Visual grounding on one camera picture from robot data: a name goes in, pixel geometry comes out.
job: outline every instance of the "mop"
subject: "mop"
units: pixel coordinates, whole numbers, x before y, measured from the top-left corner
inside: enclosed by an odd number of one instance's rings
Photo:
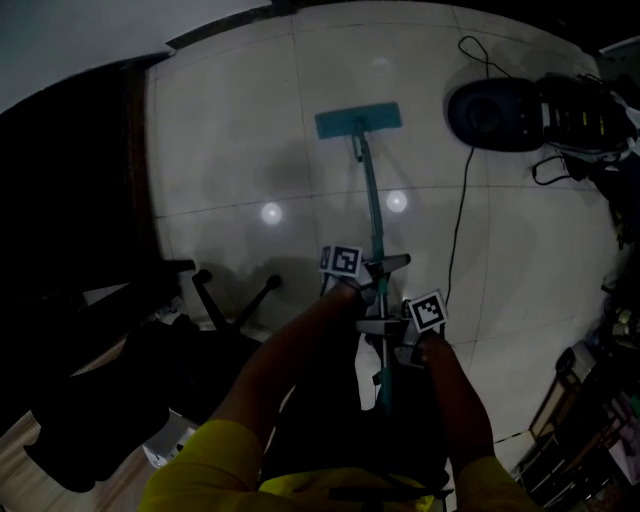
[[[315,116],[316,128],[320,139],[331,137],[351,137],[353,152],[356,160],[363,164],[367,182],[367,196],[369,199],[369,214],[371,217],[371,244],[373,262],[383,264],[384,254],[384,230],[382,227],[382,215],[380,213],[380,201],[378,188],[373,171],[371,151],[365,137],[367,132],[383,130],[387,128],[400,128],[402,119],[397,103],[382,103],[364,107],[335,110],[317,114]],[[388,282],[387,276],[382,275],[378,280],[378,305],[379,319],[384,321],[389,318],[387,304]],[[391,412],[391,352],[386,336],[382,336],[382,370],[380,372],[380,393],[384,411]]]

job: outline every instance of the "tiled floor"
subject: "tiled floor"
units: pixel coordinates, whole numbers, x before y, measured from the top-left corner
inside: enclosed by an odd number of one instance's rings
[[[258,321],[283,325],[317,296],[322,244],[369,245],[362,169],[350,141],[318,140],[314,115],[397,101],[404,126],[371,137],[387,251],[413,258],[394,276],[393,302],[434,288],[446,293],[468,149],[447,128],[444,99],[483,73],[459,52],[463,35],[477,37],[514,76],[597,72],[577,47],[533,27],[411,2],[304,9],[156,66],[149,163],[167,257],[211,270],[210,290],[229,315],[280,273],[285,285]],[[598,314],[600,281],[617,253],[606,201],[588,183],[533,183],[528,167],[545,151],[476,151],[470,167],[448,336],[496,440],[528,428],[557,356]],[[541,179],[560,172],[550,165]],[[384,206],[393,190],[407,199],[402,212]],[[277,205],[280,222],[263,221],[274,209],[266,203]],[[188,281],[185,300],[192,316],[204,315]],[[371,404],[369,377],[379,361],[366,346],[358,361]]]

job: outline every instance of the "mop handle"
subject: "mop handle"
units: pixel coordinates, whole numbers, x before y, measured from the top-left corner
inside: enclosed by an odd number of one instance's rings
[[[364,129],[361,122],[356,123],[356,133],[358,142],[360,143],[360,155],[356,151],[356,157],[362,161],[364,165],[364,175],[367,180],[367,195],[369,197],[369,214],[371,215],[371,241],[373,245],[374,261],[382,261],[384,258],[384,245],[382,238],[384,230],[382,228],[382,214],[380,213],[380,201],[378,199],[378,186],[376,184],[376,175],[373,172],[373,161],[371,160],[371,151],[369,143],[364,135]]]
[[[356,148],[356,140],[360,143],[360,155]],[[376,184],[376,176],[373,172],[373,162],[371,160],[371,151],[369,143],[364,135],[362,122],[357,122],[355,134],[353,135],[353,147],[356,152],[356,158],[364,165],[364,174],[367,181],[367,195],[369,198],[369,214],[371,216],[371,242],[373,245],[374,261],[382,261],[384,259],[384,230],[382,228],[382,213],[380,212],[380,200],[378,198],[378,186]],[[387,311],[387,279],[382,276],[378,280],[378,301],[380,305],[380,318],[385,319],[388,316]],[[389,347],[387,340],[382,337],[382,368],[380,370],[380,392],[382,393],[382,407],[385,414],[391,414],[392,401],[392,378],[391,365],[389,361]]]

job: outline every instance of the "black chair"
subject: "black chair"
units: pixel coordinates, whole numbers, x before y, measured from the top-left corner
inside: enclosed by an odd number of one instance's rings
[[[191,421],[204,423],[227,395],[247,359],[261,343],[240,332],[262,300],[271,290],[282,284],[278,275],[271,276],[258,295],[233,322],[220,312],[204,285],[211,280],[207,270],[200,270],[192,278],[215,331],[199,331],[189,317],[178,318],[180,344],[184,347],[173,365],[173,385],[169,407]]]
[[[209,315],[209,318],[211,318],[216,331],[227,335],[240,334],[240,327],[245,324],[267,294],[271,290],[275,290],[282,285],[282,278],[279,275],[271,276],[267,279],[267,283],[264,285],[264,288],[260,290],[260,293],[256,295],[256,297],[242,310],[232,323],[229,323],[204,287],[204,285],[211,280],[211,273],[208,270],[201,270],[195,274],[191,280],[193,281],[193,285],[196,287],[200,300],[202,301],[202,304],[204,304],[207,314]]]
[[[42,429],[25,450],[60,485],[87,492],[164,426],[169,409],[201,424],[222,402],[261,345],[240,327],[282,280],[270,277],[230,323],[204,288],[209,279],[201,270],[193,283],[215,331],[199,331],[186,315],[172,325],[148,322],[113,361],[41,390],[31,410]]]

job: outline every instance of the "black device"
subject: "black device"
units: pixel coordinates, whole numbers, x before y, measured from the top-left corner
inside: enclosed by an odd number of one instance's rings
[[[624,158],[638,140],[627,105],[601,82],[549,74],[536,82],[489,78],[450,97],[451,130],[493,151],[533,151],[543,144],[590,163]]]

